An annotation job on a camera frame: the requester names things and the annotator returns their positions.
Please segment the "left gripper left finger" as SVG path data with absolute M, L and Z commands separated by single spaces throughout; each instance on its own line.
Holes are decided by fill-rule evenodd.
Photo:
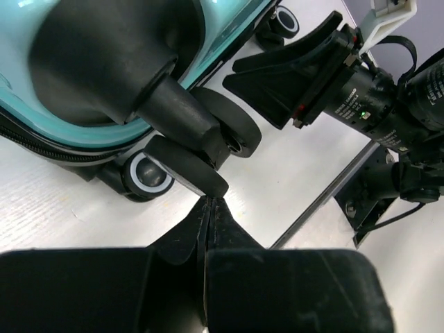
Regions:
M 2 332 L 202 332 L 207 199 L 147 247 L 1 254 Z

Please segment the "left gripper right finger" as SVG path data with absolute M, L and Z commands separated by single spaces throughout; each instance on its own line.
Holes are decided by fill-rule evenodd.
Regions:
M 392 332 L 375 267 L 347 249 L 237 248 L 233 217 L 216 199 L 207 252 L 211 332 Z

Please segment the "pink and teal suitcase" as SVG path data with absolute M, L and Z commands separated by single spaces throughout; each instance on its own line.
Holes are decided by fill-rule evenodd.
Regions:
M 298 30 L 279 1 L 2 1 L 1 136 L 133 201 L 220 198 L 262 134 L 202 81 Z

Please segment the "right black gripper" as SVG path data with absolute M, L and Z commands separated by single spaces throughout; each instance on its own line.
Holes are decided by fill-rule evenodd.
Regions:
M 409 148 L 409 122 L 399 112 L 398 85 L 365 55 L 358 30 L 332 11 L 306 36 L 236 60 L 223 86 L 272 126 L 292 118 L 302 128 L 324 112 L 392 149 Z

